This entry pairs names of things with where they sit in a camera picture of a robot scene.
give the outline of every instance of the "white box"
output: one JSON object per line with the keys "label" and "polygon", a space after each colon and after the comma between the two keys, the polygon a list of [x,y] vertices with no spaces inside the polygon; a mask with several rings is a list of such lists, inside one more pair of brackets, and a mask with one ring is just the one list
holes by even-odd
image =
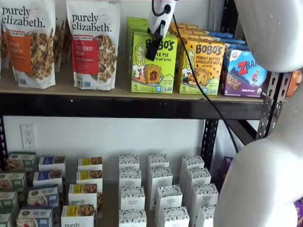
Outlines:
{"label": "white box", "polygon": [[120,210],[143,210],[145,204],[143,187],[122,188],[120,200]]}
{"label": "white box", "polygon": [[151,168],[149,175],[148,206],[147,209],[153,210],[156,206],[157,188],[162,186],[171,186],[172,173],[169,167]]}
{"label": "white box", "polygon": [[144,210],[120,210],[119,227],[146,227],[147,218]]}
{"label": "white box", "polygon": [[77,184],[96,184],[98,192],[102,192],[103,188],[102,170],[79,171],[77,172]]}
{"label": "white box", "polygon": [[78,171],[102,170],[102,157],[78,159]]}
{"label": "white box", "polygon": [[160,214],[164,208],[180,207],[182,204],[182,192],[179,185],[164,186],[157,189],[155,226],[159,226]]}
{"label": "white box", "polygon": [[64,206],[61,215],[62,227],[94,227],[93,205]]}
{"label": "white box", "polygon": [[216,205],[219,192],[215,184],[194,185],[192,201],[189,210],[191,227],[196,227],[198,212],[201,207]]}
{"label": "white box", "polygon": [[194,183],[210,183],[212,176],[206,168],[194,167],[187,171],[185,194],[183,196],[184,205],[189,209],[191,202],[191,192]]}
{"label": "white box", "polygon": [[119,169],[122,168],[140,168],[139,155],[120,155],[119,156]]}
{"label": "white box", "polygon": [[159,227],[188,227],[189,215],[185,207],[164,208]]}
{"label": "white box", "polygon": [[199,211],[196,226],[213,227],[214,226],[214,210],[215,205],[202,207]]}
{"label": "white box", "polygon": [[187,170],[194,167],[204,167],[204,161],[201,156],[187,156],[182,158],[179,185],[183,193],[185,192]]}
{"label": "white box", "polygon": [[65,177],[65,156],[41,157],[39,161],[39,172],[48,170],[62,170],[62,175]]}

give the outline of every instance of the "bobo's oat bites box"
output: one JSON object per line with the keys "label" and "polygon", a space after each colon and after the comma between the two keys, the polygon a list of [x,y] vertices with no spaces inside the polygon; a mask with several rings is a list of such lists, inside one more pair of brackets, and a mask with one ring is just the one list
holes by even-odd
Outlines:
{"label": "bobo's oat bites box", "polygon": [[74,86],[115,88],[120,4],[95,0],[67,0],[72,34]]}
{"label": "bobo's oat bites box", "polygon": [[267,70],[250,51],[227,49],[224,54],[221,90],[224,96],[261,97]]}
{"label": "bobo's oat bites box", "polygon": [[[224,43],[187,39],[185,46],[199,85],[207,95],[217,95]],[[185,52],[180,55],[177,88],[182,94],[201,94]]]}
{"label": "bobo's oat bites box", "polygon": [[177,38],[167,35],[158,47],[154,61],[145,58],[152,41],[148,33],[134,32],[131,92],[171,94],[177,52]]}

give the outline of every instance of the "food product packaging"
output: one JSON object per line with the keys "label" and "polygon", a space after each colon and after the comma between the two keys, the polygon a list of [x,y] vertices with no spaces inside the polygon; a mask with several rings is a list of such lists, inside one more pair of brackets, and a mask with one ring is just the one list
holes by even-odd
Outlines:
{"label": "food product packaging", "polygon": [[4,37],[18,85],[40,89],[55,85],[55,1],[1,0],[0,5]]}
{"label": "food product packaging", "polygon": [[62,175],[65,177],[65,156],[41,157],[39,161],[39,171],[47,170],[62,170]]}
{"label": "food product packaging", "polygon": [[164,186],[157,189],[156,208],[155,208],[155,226],[159,226],[160,216],[164,208],[181,207],[182,192],[179,185]]}
{"label": "food product packaging", "polygon": [[191,227],[196,227],[196,219],[200,208],[216,205],[218,196],[219,192],[213,183],[193,186],[192,201],[188,211]]}
{"label": "food product packaging", "polygon": [[115,88],[120,32],[120,4],[113,1],[67,0],[72,34],[74,86]]}
{"label": "food product packaging", "polygon": [[204,161],[201,156],[186,156],[182,158],[179,185],[183,193],[185,192],[187,171],[194,167],[204,167]]}
{"label": "food product packaging", "polygon": [[79,158],[78,171],[102,170],[102,157]]}
{"label": "food product packaging", "polygon": [[149,33],[133,32],[131,92],[172,94],[177,53],[177,38],[166,35],[154,61],[145,58],[152,41]]}

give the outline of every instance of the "white wall outlet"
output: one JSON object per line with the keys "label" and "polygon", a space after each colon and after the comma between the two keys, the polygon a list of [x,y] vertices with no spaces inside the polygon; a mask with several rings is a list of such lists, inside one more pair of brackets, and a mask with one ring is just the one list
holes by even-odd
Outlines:
{"label": "white wall outlet", "polygon": [[21,124],[20,127],[21,127],[23,149],[35,150],[36,149],[35,125]]}

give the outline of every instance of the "cranberry pecan granola bag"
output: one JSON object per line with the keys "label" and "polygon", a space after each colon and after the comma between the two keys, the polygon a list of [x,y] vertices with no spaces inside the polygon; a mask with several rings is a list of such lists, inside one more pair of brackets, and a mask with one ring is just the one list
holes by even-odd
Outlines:
{"label": "cranberry pecan granola bag", "polygon": [[21,87],[55,85],[54,0],[0,0],[1,21],[15,79]]}
{"label": "cranberry pecan granola bag", "polygon": [[67,0],[72,34],[75,87],[111,90],[115,87],[120,4],[100,0]]}

